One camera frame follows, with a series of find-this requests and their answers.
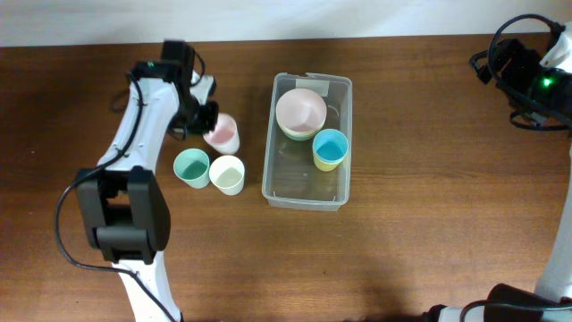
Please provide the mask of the pink plastic cup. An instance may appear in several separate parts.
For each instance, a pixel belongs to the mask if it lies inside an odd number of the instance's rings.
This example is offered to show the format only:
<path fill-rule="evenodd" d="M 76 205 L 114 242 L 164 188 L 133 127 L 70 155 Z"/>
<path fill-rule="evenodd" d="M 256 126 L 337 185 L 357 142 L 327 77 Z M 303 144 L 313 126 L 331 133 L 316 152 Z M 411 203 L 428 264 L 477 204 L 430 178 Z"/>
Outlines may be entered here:
<path fill-rule="evenodd" d="M 240 148 L 240 136 L 235 119 L 219 113 L 214 129 L 203 135 L 205 142 L 222 155 L 234 155 Z"/>

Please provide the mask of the green plastic cup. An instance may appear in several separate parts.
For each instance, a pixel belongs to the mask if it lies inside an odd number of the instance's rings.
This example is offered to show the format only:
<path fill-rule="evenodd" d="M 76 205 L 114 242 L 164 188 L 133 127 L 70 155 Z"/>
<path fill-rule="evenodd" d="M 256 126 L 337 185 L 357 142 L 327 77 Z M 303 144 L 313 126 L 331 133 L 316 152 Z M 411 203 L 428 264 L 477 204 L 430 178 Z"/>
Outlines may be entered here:
<path fill-rule="evenodd" d="M 210 183 L 210 159 L 198 148 L 183 150 L 173 162 L 175 175 L 194 189 L 203 189 Z"/>

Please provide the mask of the white plastic cup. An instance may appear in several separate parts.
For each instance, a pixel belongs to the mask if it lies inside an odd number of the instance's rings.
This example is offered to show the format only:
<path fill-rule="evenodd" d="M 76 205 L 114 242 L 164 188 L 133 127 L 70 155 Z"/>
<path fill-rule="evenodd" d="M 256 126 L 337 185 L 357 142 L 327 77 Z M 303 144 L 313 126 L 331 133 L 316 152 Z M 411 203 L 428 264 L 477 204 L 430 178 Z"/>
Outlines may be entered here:
<path fill-rule="evenodd" d="M 237 195 L 244 187 L 245 166 L 235 156 L 218 157 L 210 165 L 209 179 L 223 194 L 228 196 Z"/>

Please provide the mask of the yellow plastic bowl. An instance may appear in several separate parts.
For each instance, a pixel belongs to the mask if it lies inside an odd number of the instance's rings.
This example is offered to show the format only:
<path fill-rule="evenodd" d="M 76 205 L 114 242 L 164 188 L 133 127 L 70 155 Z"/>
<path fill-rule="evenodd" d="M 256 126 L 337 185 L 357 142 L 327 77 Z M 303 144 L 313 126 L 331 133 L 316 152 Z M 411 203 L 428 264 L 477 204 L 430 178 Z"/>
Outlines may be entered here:
<path fill-rule="evenodd" d="M 286 127 L 283 127 L 283 126 L 281 126 L 281 125 L 280 125 L 280 129 L 282 130 L 282 132 L 283 132 L 284 134 L 285 134 L 285 133 L 288 133 L 288 134 L 292 134 L 292 135 L 296 135 L 296 136 L 305 136 L 305 135 L 310 135 L 310 134 L 316 135 L 316 134 L 318 133 L 318 130 L 312 130 L 312 131 L 293 131 L 293 130 L 290 130 L 290 129 L 288 129 L 288 128 L 286 128 Z"/>

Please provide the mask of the green plastic bowl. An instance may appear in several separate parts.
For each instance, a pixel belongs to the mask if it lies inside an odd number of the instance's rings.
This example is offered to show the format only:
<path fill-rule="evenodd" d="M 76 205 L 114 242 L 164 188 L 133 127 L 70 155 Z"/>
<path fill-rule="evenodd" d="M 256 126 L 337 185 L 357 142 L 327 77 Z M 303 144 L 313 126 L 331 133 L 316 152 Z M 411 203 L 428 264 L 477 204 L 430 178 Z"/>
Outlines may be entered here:
<path fill-rule="evenodd" d="M 315 136 L 315 134 L 310 134 L 310 135 L 305 135 L 305 136 L 296 136 L 296 135 L 292 135 L 292 134 L 288 134 L 288 133 L 285 133 L 285 135 L 287 138 L 289 138 L 291 140 L 295 140 L 295 141 L 310 140 Z"/>

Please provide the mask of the pink plastic bowl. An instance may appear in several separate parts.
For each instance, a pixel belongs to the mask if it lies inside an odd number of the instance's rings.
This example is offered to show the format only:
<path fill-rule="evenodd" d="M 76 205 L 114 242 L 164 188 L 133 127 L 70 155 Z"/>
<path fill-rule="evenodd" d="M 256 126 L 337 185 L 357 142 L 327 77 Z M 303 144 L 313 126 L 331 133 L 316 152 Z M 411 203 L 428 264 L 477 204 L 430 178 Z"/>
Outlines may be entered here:
<path fill-rule="evenodd" d="M 292 89 L 276 104 L 277 122 L 287 130 L 310 132 L 321 129 L 327 116 L 325 101 L 311 89 Z"/>

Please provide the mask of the yellow plastic cup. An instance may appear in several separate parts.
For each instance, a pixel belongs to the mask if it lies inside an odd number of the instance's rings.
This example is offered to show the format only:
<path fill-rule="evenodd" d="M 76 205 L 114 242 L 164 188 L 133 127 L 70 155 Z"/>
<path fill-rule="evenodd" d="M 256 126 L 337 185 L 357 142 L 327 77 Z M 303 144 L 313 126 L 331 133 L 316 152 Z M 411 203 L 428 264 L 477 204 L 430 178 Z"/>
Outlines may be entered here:
<path fill-rule="evenodd" d="M 317 154 L 314 154 L 314 164 L 320 171 L 323 171 L 323 172 L 333 171 L 343 161 L 344 161 L 344 157 L 341 159 L 338 159 L 338 160 L 328 161 L 328 160 L 325 160 L 325 159 L 319 157 Z"/>

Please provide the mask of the blue plastic cup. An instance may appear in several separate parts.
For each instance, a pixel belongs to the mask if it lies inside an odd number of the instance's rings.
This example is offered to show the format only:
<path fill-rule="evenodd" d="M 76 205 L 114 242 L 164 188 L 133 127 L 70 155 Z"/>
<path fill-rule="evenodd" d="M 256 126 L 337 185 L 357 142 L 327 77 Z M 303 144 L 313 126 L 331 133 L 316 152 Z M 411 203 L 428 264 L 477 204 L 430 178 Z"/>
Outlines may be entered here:
<path fill-rule="evenodd" d="M 321 130 L 314 137 L 312 150 L 324 162 L 338 163 L 349 153 L 349 140 L 339 130 Z"/>

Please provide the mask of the white plastic bowl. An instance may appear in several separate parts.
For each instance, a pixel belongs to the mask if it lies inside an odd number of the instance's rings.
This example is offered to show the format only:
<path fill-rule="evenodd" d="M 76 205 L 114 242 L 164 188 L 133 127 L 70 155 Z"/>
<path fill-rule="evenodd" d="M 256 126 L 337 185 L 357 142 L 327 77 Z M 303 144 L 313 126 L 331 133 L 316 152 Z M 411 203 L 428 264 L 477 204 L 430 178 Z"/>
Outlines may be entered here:
<path fill-rule="evenodd" d="M 278 119 L 277 123 L 281 130 L 287 135 L 295 138 L 301 137 L 311 137 L 319 132 L 325 124 L 325 120 L 318 119 L 310 120 L 306 119 L 305 121 L 300 120 L 283 120 Z"/>

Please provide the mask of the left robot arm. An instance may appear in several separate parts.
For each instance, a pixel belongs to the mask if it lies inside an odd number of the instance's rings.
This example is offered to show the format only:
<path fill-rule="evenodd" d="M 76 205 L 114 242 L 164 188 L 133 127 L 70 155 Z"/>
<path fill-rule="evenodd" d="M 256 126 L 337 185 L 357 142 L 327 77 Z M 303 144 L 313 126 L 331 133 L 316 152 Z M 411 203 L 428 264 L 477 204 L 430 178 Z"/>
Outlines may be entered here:
<path fill-rule="evenodd" d="M 183 319 L 164 265 L 171 216 L 156 165 L 166 135 L 183 140 L 215 128 L 216 82 L 195 72 L 201 59 L 187 42 L 166 40 L 158 60 L 136 63 L 112 144 L 67 189 L 77 194 L 89 245 L 101 251 L 103 271 L 120 275 L 138 321 Z"/>

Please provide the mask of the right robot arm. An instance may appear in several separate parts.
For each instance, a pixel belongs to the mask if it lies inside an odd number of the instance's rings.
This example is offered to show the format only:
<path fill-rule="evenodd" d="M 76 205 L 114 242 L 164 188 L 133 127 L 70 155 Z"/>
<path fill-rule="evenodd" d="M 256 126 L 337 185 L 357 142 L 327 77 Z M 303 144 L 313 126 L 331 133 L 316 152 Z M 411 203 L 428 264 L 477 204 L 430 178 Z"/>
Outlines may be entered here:
<path fill-rule="evenodd" d="M 504 31 L 521 21 L 538 21 L 549 30 L 544 53 L 526 47 Z M 538 13 L 525 13 L 504 22 L 490 45 L 469 64 L 484 84 L 494 82 L 512 111 L 509 122 L 535 132 L 571 131 L 571 25 Z M 496 284 L 483 300 L 461 307 L 435 305 L 424 321 L 569 321 L 571 319 L 571 194 L 562 199 L 553 244 L 534 287 L 523 290 Z"/>

